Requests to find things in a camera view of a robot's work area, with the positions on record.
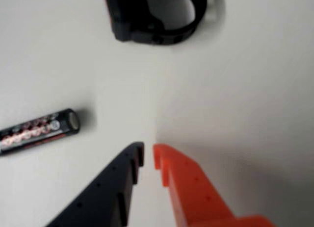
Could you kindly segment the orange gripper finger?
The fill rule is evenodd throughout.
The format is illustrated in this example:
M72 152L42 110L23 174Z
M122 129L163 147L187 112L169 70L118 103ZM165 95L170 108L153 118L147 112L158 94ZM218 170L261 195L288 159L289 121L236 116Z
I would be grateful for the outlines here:
M179 227L272 227L259 215L236 217L212 185L199 164L166 145L154 144L155 168L169 190Z

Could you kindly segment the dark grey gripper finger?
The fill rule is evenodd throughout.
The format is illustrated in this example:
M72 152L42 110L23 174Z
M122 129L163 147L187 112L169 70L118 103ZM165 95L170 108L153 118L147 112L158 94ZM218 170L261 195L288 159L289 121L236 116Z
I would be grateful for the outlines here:
M128 145L48 226L126 227L132 189L143 165L144 143Z

